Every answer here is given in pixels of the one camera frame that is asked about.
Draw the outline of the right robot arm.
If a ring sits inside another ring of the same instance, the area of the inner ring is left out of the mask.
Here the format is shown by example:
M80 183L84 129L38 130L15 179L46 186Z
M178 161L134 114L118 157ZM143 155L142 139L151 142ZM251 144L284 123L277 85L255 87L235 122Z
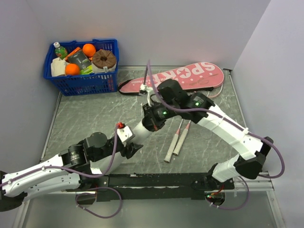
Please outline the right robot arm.
M202 93L187 94L180 84L168 79L158 86L159 102L149 98L143 106L143 126L150 132L160 130L167 119L181 116L205 127L233 147L238 154L230 160L217 163L209 170L207 183L220 188L233 177L256 179L266 161L270 146L264 139L250 135L250 131L228 117L211 99Z

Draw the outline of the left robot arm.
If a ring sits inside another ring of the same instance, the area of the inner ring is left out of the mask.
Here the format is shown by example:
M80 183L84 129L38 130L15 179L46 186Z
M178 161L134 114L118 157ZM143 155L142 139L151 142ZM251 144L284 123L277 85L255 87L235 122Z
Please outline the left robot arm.
M60 190L88 191L99 179L143 147L140 133L117 130L108 139L96 132L61 153L15 173L0 173L0 210L9 211L42 194Z

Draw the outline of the white shuttlecock tube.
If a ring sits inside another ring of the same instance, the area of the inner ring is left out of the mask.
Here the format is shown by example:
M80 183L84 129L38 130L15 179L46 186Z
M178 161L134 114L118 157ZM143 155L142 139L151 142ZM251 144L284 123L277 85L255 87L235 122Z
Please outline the white shuttlecock tube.
M135 134L135 137L131 139L128 143L123 143L124 146L127 148L127 146L130 143L136 143L136 144L142 144L144 141L149 138L152 135L151 131L148 131L142 124L142 121L140 121L135 128L131 128L132 131ZM127 160L127 152L126 157L122 157L121 155L117 155L115 157L115 154L111 156L111 158L106 159L100 159L95 162L90 162L90 168L93 174L110 174L111 172L115 171L123 162Z

